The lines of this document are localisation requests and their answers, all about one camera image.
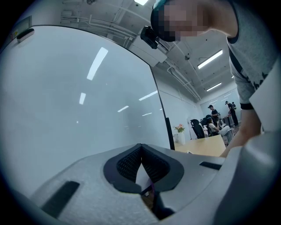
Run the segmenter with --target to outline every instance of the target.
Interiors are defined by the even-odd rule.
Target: person
[[[231,128],[229,126],[225,126],[224,128],[222,128],[220,130],[219,125],[215,126],[212,118],[210,118],[210,117],[207,119],[207,123],[208,123],[209,128],[212,130],[212,132],[216,132],[216,133],[220,134],[221,136],[227,137],[228,144],[231,142],[233,134],[232,134]]]
[[[211,111],[212,111],[212,117],[215,119],[215,125],[217,126],[217,123],[219,121],[219,116],[218,116],[218,111],[216,109],[214,109],[214,107],[212,105],[209,105],[208,107]]]
[[[234,126],[238,126],[238,120],[237,120],[236,113],[235,113],[233,105],[231,103],[229,103],[228,101],[226,101],[225,104],[228,106],[228,109],[229,109],[228,113],[231,114],[231,116],[232,116]]]
[[[234,110],[236,109],[236,105],[234,104],[234,102],[232,102],[233,108]]]
[[[272,69],[279,51],[254,11],[231,0],[157,0],[151,27],[159,38],[170,42],[209,30],[225,34],[231,74],[240,97],[241,125],[221,156],[260,134],[261,122],[249,99]]]

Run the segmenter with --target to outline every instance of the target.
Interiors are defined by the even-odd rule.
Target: office chair
[[[205,137],[204,131],[203,131],[202,127],[199,125],[199,121],[196,119],[193,119],[193,120],[190,120],[190,122],[191,122],[192,129],[194,130],[197,138],[198,139],[204,138]]]

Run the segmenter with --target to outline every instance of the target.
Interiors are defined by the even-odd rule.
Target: black mesh vent
[[[141,164],[141,147],[119,160],[117,171],[125,178],[136,182],[137,171]]]
[[[142,149],[142,164],[153,183],[161,180],[170,171],[166,161],[146,149]]]

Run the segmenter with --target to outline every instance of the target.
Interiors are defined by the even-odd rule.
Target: ceiling light
[[[217,86],[219,86],[219,85],[221,85],[221,83],[218,83],[217,85],[215,85],[215,86],[209,88],[207,91],[209,91],[209,90],[211,90],[211,89],[213,89],[213,88],[215,88],[215,87],[217,87]]]
[[[81,104],[81,105],[84,104],[85,97],[86,97],[86,94],[85,94],[85,93],[81,93],[81,95],[80,95],[80,100],[79,100],[79,104]]]
[[[213,101],[213,102],[216,102],[217,100]],[[213,102],[210,102],[209,104],[213,103]]]
[[[144,99],[146,99],[146,98],[148,98],[148,97],[150,97],[150,96],[156,94],[157,92],[158,92],[158,91],[154,91],[154,92],[152,92],[152,93],[150,93],[150,94],[148,94],[148,95],[146,95],[146,96],[140,98],[139,100],[142,101],[142,100],[144,100]]]
[[[121,111],[123,111],[124,109],[127,109],[127,108],[128,108],[128,106],[125,106],[124,108],[118,110],[117,112],[121,112]]]
[[[147,113],[147,114],[144,114],[144,115],[142,115],[142,116],[146,116],[146,115],[149,115],[149,114],[152,114],[152,113]]]
[[[209,62],[213,61],[215,58],[219,57],[223,53],[223,50],[218,51],[210,58],[206,59],[204,62],[198,65],[198,69],[201,69],[203,66],[207,65]]]
[[[96,58],[93,61],[93,64],[89,70],[89,73],[87,76],[88,80],[92,80],[94,78],[98,67],[101,65],[101,62],[104,60],[107,53],[108,53],[108,50],[106,50],[104,47],[101,47],[101,49],[98,51]]]
[[[144,5],[147,3],[148,0],[135,0],[136,3],[139,3],[141,5]]]

